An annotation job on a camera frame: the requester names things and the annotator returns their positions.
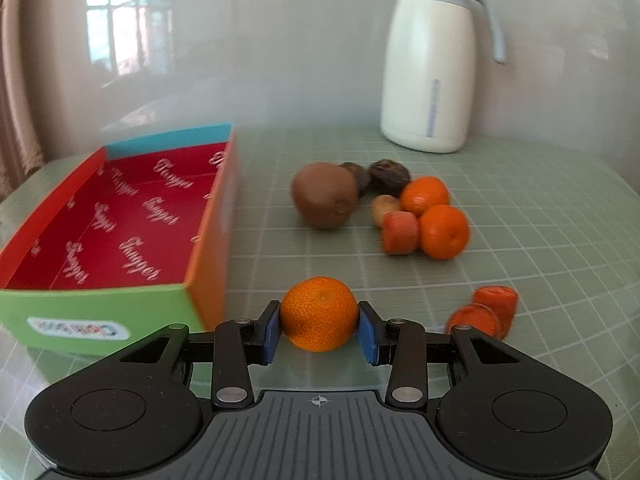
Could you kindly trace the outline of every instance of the glossy white wall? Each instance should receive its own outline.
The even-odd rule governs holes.
[[[22,0],[34,122],[52,156],[174,126],[377,126],[395,0],[166,0],[174,68],[111,82],[86,0]],[[471,134],[600,153],[640,189],[640,0],[494,0],[508,63],[477,13]]]

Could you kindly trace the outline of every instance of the table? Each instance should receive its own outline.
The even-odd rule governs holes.
[[[472,137],[458,153],[414,152],[379,131],[241,131],[242,184],[232,237],[226,312],[257,317],[295,283],[327,275],[346,283],[380,315],[443,329],[474,288],[512,286],[521,297],[507,343],[587,384],[609,405],[612,441],[599,471],[640,476],[640,198],[605,163],[585,153],[520,140]],[[313,160],[402,162],[439,176],[472,225],[456,260],[388,257],[367,203],[334,232],[305,227],[289,197],[293,174]],[[47,164],[0,205],[0,246],[81,157]],[[25,349],[0,328],[0,478],[31,480],[42,470],[24,437],[33,396],[94,358]],[[384,388],[387,367],[365,364],[355,341],[310,354],[281,340],[275,362],[250,367],[260,388]],[[209,396],[210,365],[191,389]],[[430,396],[448,390],[430,370]]]

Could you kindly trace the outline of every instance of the gray ribbed plate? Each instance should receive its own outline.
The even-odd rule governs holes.
[[[50,472],[46,480],[63,477]],[[425,418],[382,406],[374,392],[266,391],[220,413],[177,460],[140,480],[490,480],[454,457]],[[594,480],[592,473],[575,480]]]

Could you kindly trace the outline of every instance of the carrot piece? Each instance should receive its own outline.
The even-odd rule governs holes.
[[[407,211],[387,213],[382,221],[382,247],[386,254],[411,254],[418,248],[418,219]]]
[[[455,311],[447,321],[445,332],[449,334],[455,325],[471,325],[491,337],[499,338],[502,332],[500,320],[487,306],[472,303]]]
[[[500,339],[504,339],[509,333],[511,323],[516,315],[518,293],[503,285],[481,286],[476,289],[471,301],[483,304],[495,312],[502,327]]]

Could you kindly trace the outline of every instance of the logo on box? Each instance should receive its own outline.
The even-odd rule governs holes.
[[[125,341],[131,337],[129,330],[115,321],[29,317],[27,323],[37,333],[52,337],[107,341]]]

